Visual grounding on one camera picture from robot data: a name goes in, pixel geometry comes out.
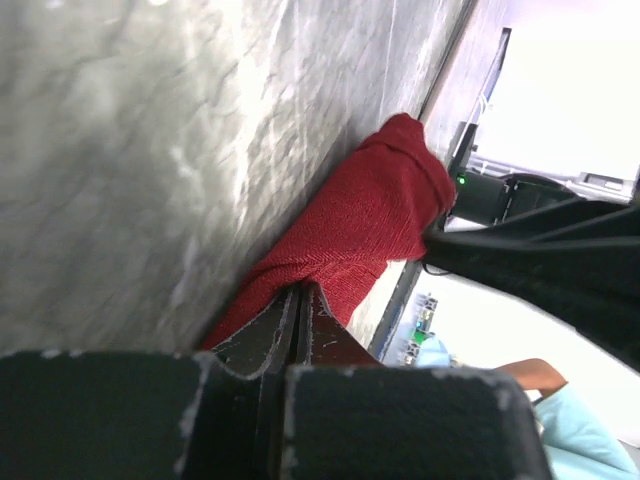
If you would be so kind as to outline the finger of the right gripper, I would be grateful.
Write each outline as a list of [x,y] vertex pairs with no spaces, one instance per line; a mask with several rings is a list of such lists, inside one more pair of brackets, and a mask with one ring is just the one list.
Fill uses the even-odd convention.
[[639,207],[568,200],[425,235],[425,264],[518,297],[639,368]]

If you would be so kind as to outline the dark red cloth napkin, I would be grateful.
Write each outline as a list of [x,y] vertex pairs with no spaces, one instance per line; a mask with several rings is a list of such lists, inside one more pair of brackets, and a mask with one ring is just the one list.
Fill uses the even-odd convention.
[[426,253],[422,236],[455,200],[446,167],[425,143],[424,126],[391,116],[335,169],[272,249],[242,280],[201,348],[249,323],[293,284],[317,284],[342,326],[391,261]]

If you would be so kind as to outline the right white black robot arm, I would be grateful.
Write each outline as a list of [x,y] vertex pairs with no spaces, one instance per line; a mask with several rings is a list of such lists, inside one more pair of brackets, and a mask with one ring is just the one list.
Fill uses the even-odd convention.
[[517,297],[639,368],[639,206],[589,200],[532,174],[465,172],[451,216],[478,229],[424,235],[422,263]]

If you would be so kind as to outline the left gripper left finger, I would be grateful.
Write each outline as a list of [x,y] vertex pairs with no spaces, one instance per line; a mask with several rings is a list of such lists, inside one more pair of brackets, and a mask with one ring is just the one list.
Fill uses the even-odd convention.
[[289,288],[210,351],[1,357],[5,479],[273,479],[298,332]]

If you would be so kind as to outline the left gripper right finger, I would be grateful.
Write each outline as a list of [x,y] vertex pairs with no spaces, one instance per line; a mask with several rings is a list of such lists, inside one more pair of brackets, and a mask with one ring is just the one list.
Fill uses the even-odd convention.
[[288,479],[547,479],[532,406],[508,375],[379,364],[332,316],[302,298],[286,376]]

